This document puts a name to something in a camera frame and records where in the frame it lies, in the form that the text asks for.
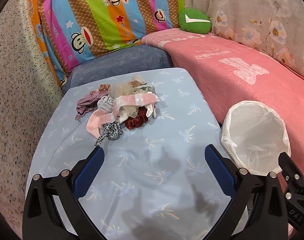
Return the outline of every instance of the red star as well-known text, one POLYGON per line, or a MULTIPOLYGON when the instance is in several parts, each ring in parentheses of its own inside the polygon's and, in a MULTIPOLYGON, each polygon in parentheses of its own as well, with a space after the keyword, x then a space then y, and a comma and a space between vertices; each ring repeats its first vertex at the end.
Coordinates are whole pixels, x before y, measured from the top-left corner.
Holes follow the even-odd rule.
POLYGON ((117 18, 115 18, 116 19, 116 21, 119 23, 119 22, 123 22, 123 19, 124 19, 124 17, 123 16, 121 16, 121 15, 119 15, 117 18))

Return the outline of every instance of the pile of clothes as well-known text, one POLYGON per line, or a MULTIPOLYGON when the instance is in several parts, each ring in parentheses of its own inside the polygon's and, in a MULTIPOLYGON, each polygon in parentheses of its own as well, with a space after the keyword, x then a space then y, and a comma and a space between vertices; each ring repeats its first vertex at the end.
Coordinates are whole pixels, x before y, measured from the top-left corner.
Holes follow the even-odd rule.
POLYGON ((131 130, 141 127, 151 117, 156 118, 155 103, 159 101, 154 86, 147 85, 137 75, 128 82, 113 85, 102 84, 77 102, 76 120, 87 112, 93 112, 87 130, 102 143, 105 137, 115 140, 122 134, 121 124, 131 130))

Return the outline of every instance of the white plastic bag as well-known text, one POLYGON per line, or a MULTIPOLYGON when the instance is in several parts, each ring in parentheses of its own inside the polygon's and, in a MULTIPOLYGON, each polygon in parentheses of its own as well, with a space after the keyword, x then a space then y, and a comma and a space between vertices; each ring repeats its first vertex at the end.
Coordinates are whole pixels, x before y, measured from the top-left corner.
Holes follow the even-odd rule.
POLYGON ((246 168, 255 175, 280 172, 279 154, 286 152, 291 156, 284 121, 258 101, 241 101, 229 109, 221 143, 238 168, 246 168))

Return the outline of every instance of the floral wall fabric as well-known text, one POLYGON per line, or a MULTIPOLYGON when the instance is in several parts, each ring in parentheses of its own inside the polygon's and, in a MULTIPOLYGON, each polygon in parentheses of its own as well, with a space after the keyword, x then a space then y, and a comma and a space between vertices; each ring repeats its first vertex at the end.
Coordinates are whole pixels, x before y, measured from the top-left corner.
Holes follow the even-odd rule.
POLYGON ((212 20, 212 32, 269 54, 304 77, 302 0, 185 0, 212 20))
POLYGON ((9 0, 0 14, 0 212, 20 237, 32 156, 61 98, 26 0, 9 0))

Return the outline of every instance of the green cushion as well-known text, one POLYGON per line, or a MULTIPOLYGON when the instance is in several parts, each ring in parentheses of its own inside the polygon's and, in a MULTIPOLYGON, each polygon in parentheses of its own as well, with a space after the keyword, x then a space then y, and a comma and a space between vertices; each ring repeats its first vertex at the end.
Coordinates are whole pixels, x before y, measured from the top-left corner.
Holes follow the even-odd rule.
POLYGON ((184 9, 181 11, 179 13, 179 25, 181 30, 190 33, 207 34, 211 30, 209 17, 195 9, 184 9))

